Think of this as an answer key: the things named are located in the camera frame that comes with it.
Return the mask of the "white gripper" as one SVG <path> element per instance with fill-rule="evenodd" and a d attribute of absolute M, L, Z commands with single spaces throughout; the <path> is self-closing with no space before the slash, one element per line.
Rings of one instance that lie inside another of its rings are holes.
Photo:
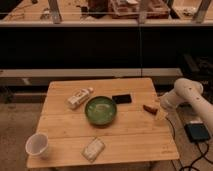
<path fill-rule="evenodd" d="M 165 109 L 175 109 L 180 104 L 180 98 L 174 90 L 166 92 L 160 97 L 160 105 L 164 108 L 159 108 L 155 116 L 156 121 L 162 121 L 168 115 Z"/>

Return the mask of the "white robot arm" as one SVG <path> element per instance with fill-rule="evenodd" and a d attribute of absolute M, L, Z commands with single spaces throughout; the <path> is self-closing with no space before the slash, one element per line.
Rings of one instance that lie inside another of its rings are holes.
<path fill-rule="evenodd" d="M 213 135 L 213 104 L 208 102 L 202 93 L 203 85 L 200 82 L 179 78 L 174 82 L 173 89 L 160 97 L 160 106 L 165 111 L 171 111 L 182 103 L 189 103 Z"/>

